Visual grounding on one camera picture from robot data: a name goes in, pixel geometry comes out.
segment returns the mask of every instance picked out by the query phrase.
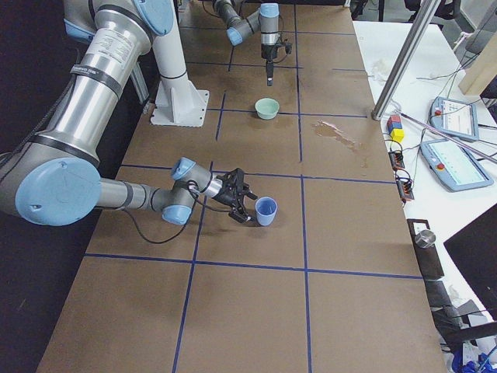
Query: blue cup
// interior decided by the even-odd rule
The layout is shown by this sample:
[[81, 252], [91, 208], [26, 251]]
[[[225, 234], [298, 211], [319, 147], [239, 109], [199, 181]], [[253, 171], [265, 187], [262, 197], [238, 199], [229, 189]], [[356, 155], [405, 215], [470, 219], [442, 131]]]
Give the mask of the blue cup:
[[257, 222], [260, 225], [267, 226], [271, 224], [278, 211], [278, 204], [271, 197], [261, 197], [255, 203], [255, 213]]

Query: wooden block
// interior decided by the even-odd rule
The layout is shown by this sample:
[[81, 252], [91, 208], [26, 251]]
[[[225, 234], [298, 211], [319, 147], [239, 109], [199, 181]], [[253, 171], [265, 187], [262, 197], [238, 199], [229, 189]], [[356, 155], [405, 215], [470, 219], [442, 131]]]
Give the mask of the wooden block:
[[465, 95], [480, 95], [497, 75], [497, 33], [490, 39], [485, 49], [466, 71], [459, 88]]

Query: ur robot arm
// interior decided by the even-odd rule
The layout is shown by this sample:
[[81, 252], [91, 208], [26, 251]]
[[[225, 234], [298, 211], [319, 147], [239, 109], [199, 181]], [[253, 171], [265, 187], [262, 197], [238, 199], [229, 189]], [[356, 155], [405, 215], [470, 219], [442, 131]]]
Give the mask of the ur robot arm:
[[281, 39], [278, 4], [261, 4], [260, 9], [244, 19], [236, 12], [233, 0], [213, 0], [212, 5], [226, 24], [228, 39], [233, 46], [243, 43], [256, 32], [261, 32], [261, 57], [266, 60], [267, 85], [273, 85], [273, 70], [278, 50], [284, 47], [285, 54], [292, 52], [292, 43]]
[[171, 190], [100, 177], [96, 146], [138, 56], [158, 37], [177, 31], [174, 5], [170, 0], [67, 0], [64, 5], [79, 10], [82, 16], [73, 14], [71, 27], [91, 43], [71, 70], [71, 88], [47, 128], [29, 136], [18, 151], [0, 155], [0, 210], [59, 226], [95, 207], [147, 209], [184, 225], [203, 193], [229, 206], [236, 221], [253, 220], [244, 198], [257, 196], [240, 169], [215, 176], [183, 158], [172, 169]]

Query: white table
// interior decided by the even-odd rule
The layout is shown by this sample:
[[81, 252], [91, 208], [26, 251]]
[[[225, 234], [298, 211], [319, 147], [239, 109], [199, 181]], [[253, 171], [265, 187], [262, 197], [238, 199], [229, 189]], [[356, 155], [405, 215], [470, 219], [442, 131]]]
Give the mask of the white table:
[[[384, 81], [377, 80], [381, 74], [373, 76], [374, 72], [378, 70], [375, 69], [375, 66], [387, 66], [387, 71], [391, 69], [410, 27], [410, 24], [405, 23], [354, 22], [364, 65], [370, 76], [369, 83], [375, 102], [384, 86]], [[440, 29], [438, 26], [430, 25], [402, 78], [394, 95], [394, 100], [401, 104], [403, 113], [425, 122], [431, 102], [436, 96], [447, 97], [450, 83], [440, 93], [448, 78], [429, 81], [417, 78], [449, 75], [456, 71], [458, 67], [459, 61]], [[464, 71], [460, 71], [455, 79], [450, 98], [470, 103], [479, 97], [462, 94], [457, 84], [463, 77]], [[479, 124], [495, 126], [492, 116], [481, 101], [477, 104], [477, 108]], [[387, 132], [387, 118], [385, 117], [381, 121], [384, 132]], [[418, 145], [422, 128], [405, 118], [402, 118], [402, 125], [405, 132], [402, 146], [410, 148]], [[423, 140], [436, 138], [438, 137], [426, 132]], [[497, 131], [480, 128], [480, 138], [497, 142]], [[483, 143], [474, 143], [472, 146], [486, 154], [497, 152], [495, 146]], [[405, 152], [406, 169], [412, 176], [415, 174], [413, 190], [415, 200], [405, 205], [405, 217], [426, 219], [430, 224], [430, 228], [435, 232], [437, 237], [436, 248], [445, 273], [443, 283], [454, 305], [472, 299], [478, 307], [484, 309], [485, 307], [480, 303], [449, 257], [443, 242], [497, 203], [497, 181], [486, 188], [450, 193], [440, 184], [421, 155], [419, 155], [417, 171], [415, 172], [416, 153], [417, 148]], [[497, 180], [497, 165], [489, 161], [483, 161], [481, 164], [489, 172], [490, 176]]]

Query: green bowl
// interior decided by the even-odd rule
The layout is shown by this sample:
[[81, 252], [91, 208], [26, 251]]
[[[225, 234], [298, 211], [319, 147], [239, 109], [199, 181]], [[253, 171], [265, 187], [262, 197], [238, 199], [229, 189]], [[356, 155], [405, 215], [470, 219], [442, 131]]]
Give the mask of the green bowl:
[[257, 110], [257, 115], [259, 115], [259, 118], [261, 119], [273, 119], [278, 114], [279, 109], [279, 103], [275, 99], [270, 99], [268, 97], [260, 99], [255, 103], [255, 110]]

